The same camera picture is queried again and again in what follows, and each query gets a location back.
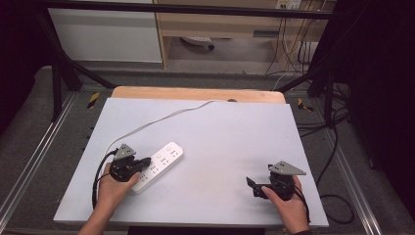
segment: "human hand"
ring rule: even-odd
[[[294,175],[293,179],[296,187],[301,190],[301,183],[297,176]],[[291,200],[283,201],[272,189],[262,187],[262,191],[281,214],[284,226],[290,234],[309,229],[305,206],[299,196],[294,194]]]
[[[106,164],[103,175],[110,173],[110,166],[111,164]],[[115,210],[128,190],[138,182],[139,176],[140,173],[137,172],[127,182],[116,181],[110,175],[101,178],[97,207],[105,205],[105,207]]]
[[[110,173],[111,164],[106,164],[103,177],[100,179],[98,202],[88,221],[82,226],[79,235],[103,234],[107,222],[121,203],[128,190],[138,182],[140,173],[135,173],[128,182],[118,182]]]

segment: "black tripod leg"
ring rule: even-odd
[[[76,69],[77,71],[83,73],[84,75],[88,76],[89,78],[93,79],[94,81],[100,83],[101,85],[103,85],[107,88],[111,88],[111,89],[114,89],[114,88],[118,87],[118,85],[115,85],[115,84],[112,84],[112,83],[106,81],[101,76],[93,73],[92,71],[90,71],[87,68],[81,66],[77,62],[73,61],[67,54],[65,54],[65,58],[66,58],[67,62],[72,65],[72,67],[74,69]]]
[[[46,10],[42,7],[35,6],[34,4],[31,6],[31,10],[38,25],[51,45],[53,58],[59,64],[60,76],[67,84],[69,90],[79,90],[82,87],[82,83],[80,83],[76,73],[69,66],[64,55],[62,55],[64,50],[62,49],[58,35],[48,22]]]
[[[61,75],[59,74],[58,65],[52,66],[52,81],[53,81],[53,116],[52,121],[55,121],[62,111],[62,87]]]

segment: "white cable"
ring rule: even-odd
[[[135,133],[137,133],[138,131],[140,131],[140,130],[142,130],[142,129],[144,129],[144,128],[146,128],[146,127],[148,127],[148,126],[150,126],[150,125],[152,125],[152,124],[154,124],[154,123],[157,123],[157,122],[162,121],[162,120],[167,119],[167,118],[174,117],[174,116],[179,115],[179,114],[181,114],[181,113],[185,113],[185,112],[188,112],[188,111],[198,110],[198,109],[200,109],[200,108],[202,108],[202,107],[204,107],[204,106],[206,106],[206,105],[208,105],[208,104],[210,104],[210,103],[213,103],[213,102],[223,102],[223,101],[221,101],[221,100],[209,100],[209,101],[206,101],[205,103],[201,104],[201,105],[200,105],[200,106],[198,106],[198,107],[195,107],[195,108],[186,108],[186,109],[183,109],[183,110],[178,110],[178,111],[175,111],[175,112],[173,112],[173,113],[171,113],[171,114],[169,114],[169,115],[167,115],[167,116],[164,116],[164,117],[162,117],[162,118],[159,118],[159,119],[156,119],[156,120],[150,121],[150,122],[148,122],[148,123],[146,123],[146,124],[140,125],[139,127],[135,128],[135,129],[133,129],[133,130],[131,130],[130,132],[128,132],[128,133],[126,133],[126,134],[124,134],[124,135],[122,135],[122,136],[118,137],[116,140],[114,140],[114,141],[113,141],[113,142],[112,142],[112,143],[108,146],[108,148],[107,148],[107,150],[105,151],[104,156],[102,157],[102,159],[105,157],[105,155],[107,154],[107,152],[110,150],[110,148],[113,146],[113,144],[114,144],[116,141],[119,141],[119,140],[121,140],[121,139],[123,139],[123,138],[125,138],[125,137],[128,137],[128,136],[132,135],[132,134],[135,134]]]
[[[324,5],[326,5],[327,0],[324,0],[323,5],[321,5],[320,11],[323,11]]]
[[[297,68],[294,67],[294,63],[291,61],[291,58],[290,58],[293,52],[288,53],[288,45],[287,45],[287,40],[285,39],[285,34],[283,34],[283,50],[284,50],[287,60],[289,61],[289,64],[293,67],[294,71],[298,72]]]
[[[278,82],[281,80],[281,78],[283,78],[284,76],[286,76],[287,75],[287,73],[284,73],[284,74],[282,74],[281,76],[280,76],[280,78],[278,78],[278,80],[277,80],[277,82],[275,82],[275,85],[274,85],[274,88],[272,89],[272,90],[275,90],[275,88],[277,88],[277,84],[278,84]]]

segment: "white table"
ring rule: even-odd
[[[108,99],[54,220],[83,223],[92,212],[95,172],[108,145],[130,130],[205,101]],[[213,102],[155,123],[126,143],[136,158],[150,157],[174,141],[183,160],[143,194],[127,195],[111,223],[155,226],[272,227],[279,213],[255,198],[246,177],[269,183],[268,164],[285,161],[299,176],[311,227],[328,226],[289,105]]]

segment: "wall outlet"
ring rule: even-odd
[[[277,6],[275,7],[275,9],[286,10],[288,9],[289,5],[290,5],[290,0],[278,0]]]
[[[160,177],[177,165],[183,158],[183,149],[174,142],[170,142],[151,156],[150,165],[144,169],[132,190],[141,194]]]
[[[288,10],[298,10],[301,4],[301,0],[291,0],[288,5]]]

